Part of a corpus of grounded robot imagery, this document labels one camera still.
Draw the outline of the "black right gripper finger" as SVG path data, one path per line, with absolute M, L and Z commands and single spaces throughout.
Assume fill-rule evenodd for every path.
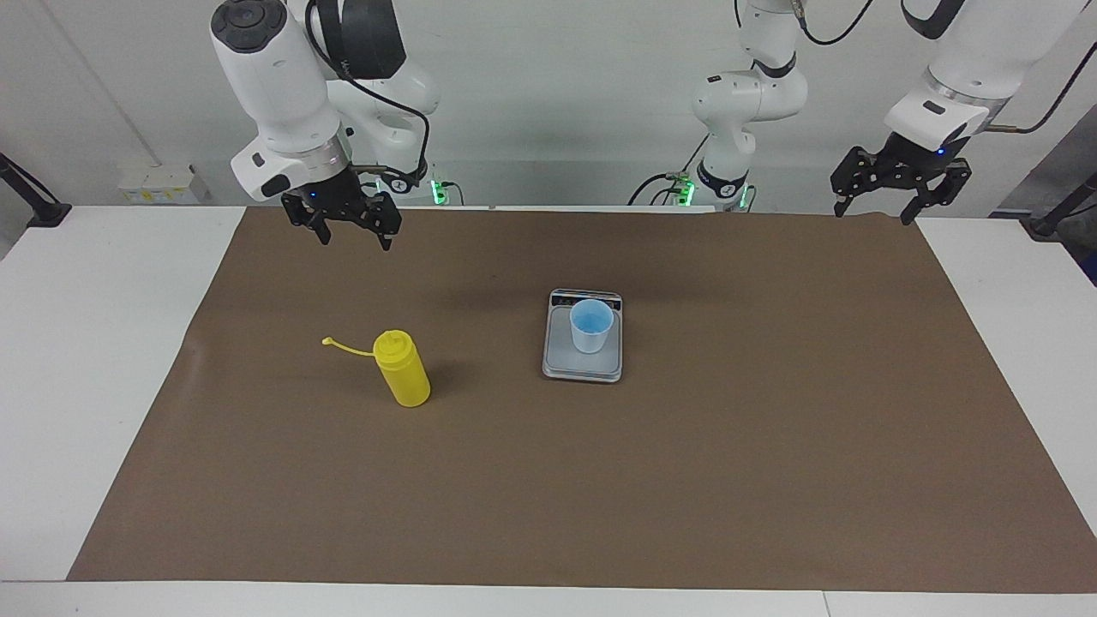
M 313 231 L 321 245 L 332 242 L 332 232 L 327 226 L 323 211 L 310 207 L 301 195 L 280 195 L 279 203 L 287 214 L 291 225 Z
M 388 251 L 402 227 L 402 214 L 387 192 L 367 197 L 363 211 L 363 227 L 376 235 L 381 250 Z

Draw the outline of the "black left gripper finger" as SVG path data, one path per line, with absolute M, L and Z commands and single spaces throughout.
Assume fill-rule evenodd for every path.
M 927 181 L 916 181 L 915 195 L 900 214 L 902 225 L 912 225 L 926 207 L 948 206 L 951 204 L 955 201 L 955 197 L 960 194 L 971 176 L 972 169 L 968 161 L 965 159 L 955 159 L 955 161 L 949 162 L 945 167 L 945 173 L 935 187 L 929 187 Z
M 842 218 L 853 198 L 863 195 L 872 188 L 872 153 L 853 146 L 832 172 L 830 186 L 836 200 L 834 214 Z

